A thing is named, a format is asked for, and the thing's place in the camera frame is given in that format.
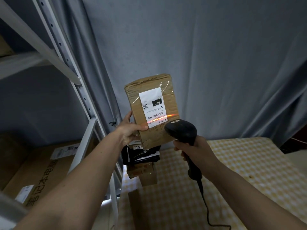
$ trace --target hand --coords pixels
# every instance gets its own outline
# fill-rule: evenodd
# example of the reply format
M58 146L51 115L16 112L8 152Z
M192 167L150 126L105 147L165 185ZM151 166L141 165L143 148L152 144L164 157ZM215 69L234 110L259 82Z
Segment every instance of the hand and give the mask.
M146 131L148 129L148 125L141 126L134 123L130 123L131 116L132 111L129 111L129 113L125 116L125 118L115 130L122 137L121 143L123 147L133 140L139 140L139 137L136 135L136 131Z
M223 165L215 156L204 137L198 135L195 139L194 146L179 142L178 140L174 141L174 145L174 150L184 151L201 170L201 173L210 181L213 179L213 175L219 169L219 166Z

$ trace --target forearm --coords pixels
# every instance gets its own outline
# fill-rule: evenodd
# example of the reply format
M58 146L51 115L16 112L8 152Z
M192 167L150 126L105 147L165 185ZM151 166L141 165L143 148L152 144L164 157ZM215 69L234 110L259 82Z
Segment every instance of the forearm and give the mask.
M48 193L17 225L24 229L90 229L99 211L122 149L115 131Z
M306 229L305 223L226 166L221 164L211 181L247 229Z

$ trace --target white cable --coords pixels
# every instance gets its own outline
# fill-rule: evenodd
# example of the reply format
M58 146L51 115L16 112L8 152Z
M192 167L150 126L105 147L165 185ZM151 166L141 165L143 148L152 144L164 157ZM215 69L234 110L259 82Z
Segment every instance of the white cable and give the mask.
M290 139L293 139L293 140L296 140L296 141L298 141L298 142L307 144L307 142L304 142L304 141L301 141L301 140L298 140L298 139L295 139L295 138L292 138L292 137L291 137Z

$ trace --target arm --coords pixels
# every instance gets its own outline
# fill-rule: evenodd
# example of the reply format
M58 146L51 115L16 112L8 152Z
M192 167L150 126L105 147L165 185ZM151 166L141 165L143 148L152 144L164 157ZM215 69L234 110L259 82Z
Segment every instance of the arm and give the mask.
M307 225L270 200L236 172L223 165L206 139L197 136L194 146L174 141L211 181L247 229L307 229Z
M136 138L134 131L148 129L129 123L131 115L129 112L117 129L41 199L15 229L91 229L122 148Z

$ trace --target person's left hand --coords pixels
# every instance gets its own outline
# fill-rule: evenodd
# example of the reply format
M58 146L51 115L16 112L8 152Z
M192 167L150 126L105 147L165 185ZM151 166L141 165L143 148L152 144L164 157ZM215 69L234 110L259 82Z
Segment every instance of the person's left hand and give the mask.
M146 131L148 129L148 125L141 126L134 123L130 123L131 116L132 111L129 111L115 130L122 136L123 147L133 140L139 140L138 136L136 135L136 131Z

